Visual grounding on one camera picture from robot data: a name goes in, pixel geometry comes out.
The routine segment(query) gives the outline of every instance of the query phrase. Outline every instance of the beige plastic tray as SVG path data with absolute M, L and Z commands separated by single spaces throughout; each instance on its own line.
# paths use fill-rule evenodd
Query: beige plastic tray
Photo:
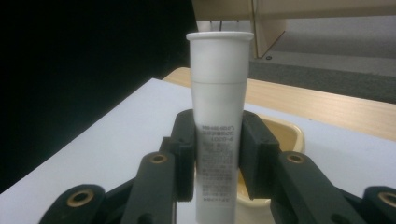
M 264 115 L 259 115 L 259 117 L 279 141 L 279 147 L 282 151 L 297 151 L 304 153 L 304 134 L 299 127 L 282 119 L 275 119 Z M 248 190 L 245 186 L 244 178 L 242 177 L 240 172 L 238 178 L 237 193 L 237 201 L 245 206 L 268 206 L 271 202 L 271 200 L 269 199 L 250 200 L 248 197 Z

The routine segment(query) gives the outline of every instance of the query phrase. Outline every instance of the white tabletop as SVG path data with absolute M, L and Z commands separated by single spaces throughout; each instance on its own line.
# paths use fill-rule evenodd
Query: white tabletop
M 88 130 L 0 195 L 0 223 L 37 223 L 56 198 L 80 184 L 106 191 L 136 175 L 144 155 L 169 136 L 176 114 L 191 108 L 189 88 L 152 79 Z M 275 110 L 246 110 L 299 126 L 305 152 L 338 188 L 361 196 L 368 186 L 396 189 L 396 142 Z M 238 220 L 249 209 L 238 205 Z M 177 205 L 177 223 L 194 223 L 194 202 Z

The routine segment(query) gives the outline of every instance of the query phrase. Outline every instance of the white cylindrical tube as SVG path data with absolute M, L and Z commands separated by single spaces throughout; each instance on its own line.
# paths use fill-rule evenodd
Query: white cylindrical tube
M 234 223 L 239 139 L 253 34 L 188 34 L 197 130 L 196 220 Z

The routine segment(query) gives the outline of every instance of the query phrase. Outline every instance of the white table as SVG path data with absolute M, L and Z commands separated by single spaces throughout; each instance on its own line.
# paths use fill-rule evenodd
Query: white table
M 109 191 L 133 178 L 142 157 L 157 151 L 170 135 L 176 114 L 189 108 L 189 88 L 152 79 L 3 192 L 0 223 L 37 223 L 67 189 L 96 184 Z M 396 188 L 396 142 L 256 105 L 246 105 L 246 110 L 299 126 L 306 154 L 335 186 L 358 196 L 372 185 Z M 179 203 L 177 223 L 194 223 L 194 211 L 194 202 Z M 238 205 L 239 220 L 247 211 Z

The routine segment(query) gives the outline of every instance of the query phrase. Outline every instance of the wooden surface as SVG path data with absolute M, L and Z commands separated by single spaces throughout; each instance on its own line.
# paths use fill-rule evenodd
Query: wooden surface
M 190 69 L 178 68 L 164 81 L 189 87 Z M 396 141 L 396 105 L 254 79 L 246 103 Z

